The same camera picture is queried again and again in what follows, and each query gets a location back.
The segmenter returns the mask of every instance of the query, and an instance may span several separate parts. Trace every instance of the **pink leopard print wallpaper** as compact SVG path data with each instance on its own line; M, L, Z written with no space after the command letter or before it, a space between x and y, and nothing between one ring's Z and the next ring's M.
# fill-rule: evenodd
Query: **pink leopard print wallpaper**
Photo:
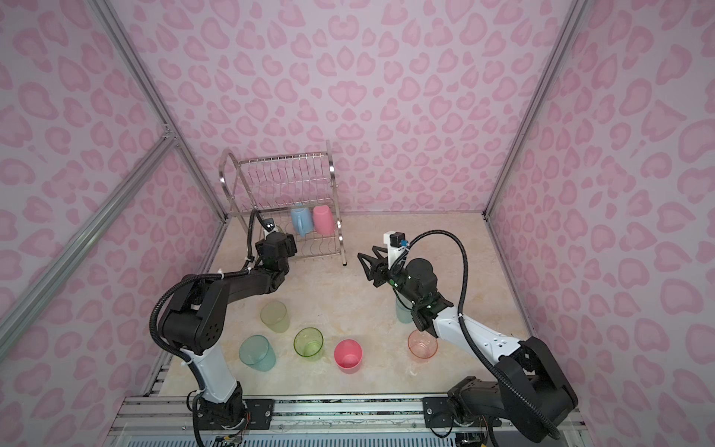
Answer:
M600 0L495 216L597 446L715 443L715 3Z
M0 444L101 443L159 353L157 298L197 271L217 228L170 153L0 364Z
M569 4L113 1L217 191L225 147L330 139L367 211L484 208Z
M0 320L160 130L82 0L0 5Z

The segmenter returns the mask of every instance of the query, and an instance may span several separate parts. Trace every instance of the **metal wire rack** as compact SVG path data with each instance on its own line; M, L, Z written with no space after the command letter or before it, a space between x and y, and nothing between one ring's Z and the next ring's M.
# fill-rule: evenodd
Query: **metal wire rack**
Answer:
M272 218L280 230L295 236L297 257L340 255L342 264L347 265L330 142L326 140L325 146L325 152L241 161L230 149L225 149L219 163L219 181L230 204L231 215L240 219L244 230L248 231L248 217L255 208L264 218ZM232 187L225 175L229 158L237 173ZM239 180L243 189L237 191ZM318 205L330 207L336 222L335 231L328 236L316 232L300 236L293 228L291 208Z

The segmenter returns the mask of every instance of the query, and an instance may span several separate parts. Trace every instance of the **pink cup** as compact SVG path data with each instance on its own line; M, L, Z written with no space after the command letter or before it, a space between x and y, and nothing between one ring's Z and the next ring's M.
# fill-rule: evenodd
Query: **pink cup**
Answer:
M329 206L320 205L313 208L313 226L315 231L323 236L330 236L335 232L335 221Z
M352 374L360 369L360 362L363 361L363 349L355 340L348 338L335 346L333 353L335 362L344 373Z

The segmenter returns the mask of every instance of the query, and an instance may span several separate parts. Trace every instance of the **beige table surface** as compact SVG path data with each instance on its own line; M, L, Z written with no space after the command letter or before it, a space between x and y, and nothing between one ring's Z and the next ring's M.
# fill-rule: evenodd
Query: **beige table surface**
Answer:
M465 314L502 333L527 338L528 332L508 289L496 253L479 214L347 215L343 217L347 267L339 256L290 260L290 273L280 289L229 305L220 339L226 361L244 394L357 394L446 392L468 375L493 380L467 352L440 340L430 360L418 360L407 347L415 327L395 317L395 298L384 285L374 288L356 255L372 255L373 245L383 245L383 233L400 231L407 239L426 230L451 231L465 245L469 260L469 285ZM213 262L212 272L237 270L246 255L246 235L233 219ZM459 300L462 262L457 245L434 235L421 240L410 259L424 257L434 266L438 289L455 305ZM273 333L260 321L259 312L270 300L280 300L290 313L290 328ZM295 334L313 326L325 337L318 361L308 361L293 350ZM238 358L241 343L251 335L268 338L275 350L275 367L265 373L253 370ZM332 352L345 338L363 347L363 364L352 375L335 365ZM172 360L161 396L185 396L196 389L189 368Z

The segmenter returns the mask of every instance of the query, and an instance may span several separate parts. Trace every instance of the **cup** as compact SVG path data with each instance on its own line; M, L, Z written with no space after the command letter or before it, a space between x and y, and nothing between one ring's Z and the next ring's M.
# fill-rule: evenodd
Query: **cup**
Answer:
M348 338L335 346L332 356L342 372L352 374L360 369L360 362L363 361L363 348L358 342Z
M300 237L305 237L306 234L313 231L312 215L306 207L292 208L290 219L293 221L293 228Z
M293 349L301 357L318 358L322 350L322 333L316 328L301 329L293 340Z
M437 339L429 332L414 330L407 339L407 347L418 358L430 358L437 353Z
M290 326L288 309L280 301L269 301L261 309L261 321L275 333L284 333Z
M238 358L251 368L268 371L275 365L275 352L263 335L251 335L238 350Z
M332 211L327 205L313 208L313 223L315 231L320 235L330 236L335 232L335 221L332 218Z
M397 292L395 292L395 313L397 314L400 323L412 322L412 313L410 309L405 307L403 304L403 301L406 300L407 298L399 297Z

